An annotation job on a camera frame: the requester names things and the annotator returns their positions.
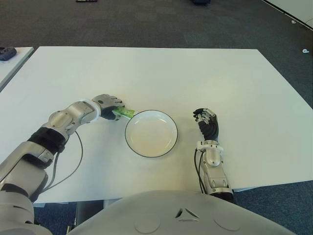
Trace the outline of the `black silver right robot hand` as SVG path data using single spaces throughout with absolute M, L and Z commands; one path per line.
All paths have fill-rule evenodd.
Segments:
M 219 125 L 217 115 L 208 108 L 199 108 L 193 112 L 193 117 L 205 141 L 218 141 Z

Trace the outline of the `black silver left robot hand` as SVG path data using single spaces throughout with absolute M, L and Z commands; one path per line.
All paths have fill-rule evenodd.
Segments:
M 119 120 L 120 116 L 113 113 L 119 107 L 125 107 L 122 100 L 109 94 L 101 94 L 92 99 L 100 107 L 100 117 L 107 120 Z

